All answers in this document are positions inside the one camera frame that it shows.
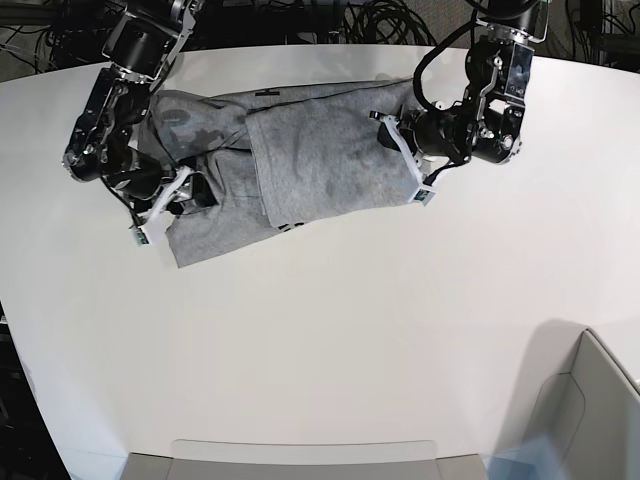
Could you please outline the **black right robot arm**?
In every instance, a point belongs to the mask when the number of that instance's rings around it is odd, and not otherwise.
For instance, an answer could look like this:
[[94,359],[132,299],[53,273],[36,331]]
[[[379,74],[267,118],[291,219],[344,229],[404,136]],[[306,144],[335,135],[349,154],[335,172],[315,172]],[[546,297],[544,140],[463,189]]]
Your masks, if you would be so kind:
[[195,159],[162,161],[130,145],[201,8],[199,1],[134,1],[125,8],[103,46],[110,64],[100,70],[62,157],[75,180],[99,180],[137,226],[154,213],[216,203]]

